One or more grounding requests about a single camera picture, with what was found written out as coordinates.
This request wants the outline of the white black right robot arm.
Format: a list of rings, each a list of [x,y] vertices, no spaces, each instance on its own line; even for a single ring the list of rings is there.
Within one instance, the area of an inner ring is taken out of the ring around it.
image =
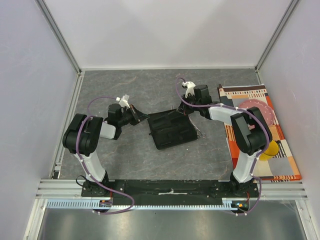
[[[179,95],[179,109],[186,115],[195,111],[206,119],[231,125],[235,142],[240,150],[238,161],[232,172],[229,191],[235,197],[247,191],[246,182],[253,178],[253,170],[259,155],[269,146],[272,134],[258,107],[238,108],[223,103],[213,103],[207,85],[195,85],[183,81],[184,95]]]

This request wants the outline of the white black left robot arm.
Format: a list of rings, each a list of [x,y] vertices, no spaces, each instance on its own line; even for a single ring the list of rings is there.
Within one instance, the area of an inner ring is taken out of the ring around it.
[[[92,191],[99,197],[106,196],[110,191],[107,171],[102,167],[96,151],[99,139],[117,140],[122,127],[135,126],[149,117],[132,104],[121,106],[118,103],[109,105],[105,119],[80,113],[73,117],[63,135],[62,145],[79,160],[85,179],[93,182]]]

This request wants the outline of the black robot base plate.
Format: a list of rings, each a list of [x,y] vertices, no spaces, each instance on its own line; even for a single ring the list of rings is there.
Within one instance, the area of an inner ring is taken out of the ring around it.
[[[231,183],[219,180],[142,180],[116,179],[101,182],[103,187],[95,182],[85,180],[82,184],[83,197],[117,197],[106,187],[127,194],[133,198],[142,196],[191,195],[209,196],[213,198],[256,198],[259,195],[258,185],[250,180],[248,183]]]

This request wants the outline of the silver hair scissors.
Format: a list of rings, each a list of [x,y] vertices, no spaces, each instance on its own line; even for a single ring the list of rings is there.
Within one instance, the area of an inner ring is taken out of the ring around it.
[[[200,139],[200,138],[206,139],[207,138],[207,135],[205,132],[201,131],[197,126],[194,126],[194,128],[196,130],[196,135],[197,135],[198,139]]]

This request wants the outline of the black zip tool case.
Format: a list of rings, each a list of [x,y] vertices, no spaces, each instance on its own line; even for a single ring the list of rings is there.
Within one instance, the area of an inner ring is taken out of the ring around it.
[[[197,130],[190,118],[176,109],[151,113],[147,121],[150,134],[158,150],[198,139]]]

